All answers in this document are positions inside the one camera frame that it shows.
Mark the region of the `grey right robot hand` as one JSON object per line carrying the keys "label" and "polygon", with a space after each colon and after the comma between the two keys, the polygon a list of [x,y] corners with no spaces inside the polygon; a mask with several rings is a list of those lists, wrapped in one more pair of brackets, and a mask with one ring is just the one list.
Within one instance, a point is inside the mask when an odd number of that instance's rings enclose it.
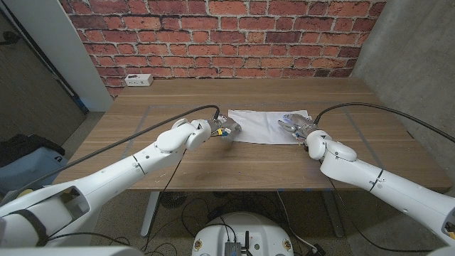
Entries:
{"label": "grey right robot hand", "polygon": [[283,118],[284,120],[277,121],[278,124],[298,140],[306,139],[310,133],[318,129],[310,118],[300,114],[285,114]]}

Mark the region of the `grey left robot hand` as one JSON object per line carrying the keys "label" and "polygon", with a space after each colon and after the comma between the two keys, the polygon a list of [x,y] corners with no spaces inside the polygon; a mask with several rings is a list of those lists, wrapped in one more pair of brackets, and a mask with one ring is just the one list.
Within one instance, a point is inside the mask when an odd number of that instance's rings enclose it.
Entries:
{"label": "grey left robot hand", "polygon": [[217,118],[208,120],[212,135],[221,136],[224,142],[233,142],[242,127],[231,117],[219,114]]}

